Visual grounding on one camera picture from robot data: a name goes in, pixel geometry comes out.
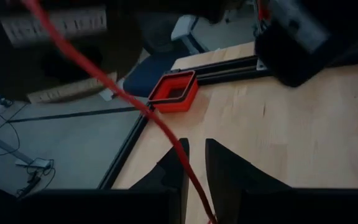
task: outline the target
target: power strip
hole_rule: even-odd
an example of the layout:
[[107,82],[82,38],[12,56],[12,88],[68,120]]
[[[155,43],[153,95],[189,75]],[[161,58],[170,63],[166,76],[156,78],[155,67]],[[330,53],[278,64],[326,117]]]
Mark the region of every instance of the power strip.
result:
[[[50,20],[65,37],[95,34],[107,30],[105,7],[50,12]],[[2,17],[1,24],[14,47],[49,39],[48,33],[32,15]]]

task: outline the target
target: gray floor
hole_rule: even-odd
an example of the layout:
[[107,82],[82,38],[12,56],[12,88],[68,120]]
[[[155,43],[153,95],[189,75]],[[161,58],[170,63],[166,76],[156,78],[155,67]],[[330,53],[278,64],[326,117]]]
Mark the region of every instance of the gray floor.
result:
[[[231,12],[232,22],[224,21],[209,25],[200,20],[195,27],[195,35],[210,49],[216,50],[253,41],[252,9],[244,6],[238,12]],[[0,107],[5,119],[11,118],[22,103],[15,103],[8,110]],[[109,102],[99,95],[71,103],[49,105],[27,105],[13,119],[34,118],[56,114],[122,108],[127,103],[116,98]],[[123,112],[84,116],[78,118],[53,119],[48,121],[28,121],[13,123],[21,140],[20,151],[32,158],[54,159],[56,176],[50,189],[95,188],[115,158],[139,112]],[[0,118],[0,138],[11,146],[17,146],[16,135],[9,125]],[[25,187],[27,173],[24,168],[14,165],[10,155],[0,157],[0,189],[15,194]],[[44,177],[36,190],[42,189],[52,176]]]

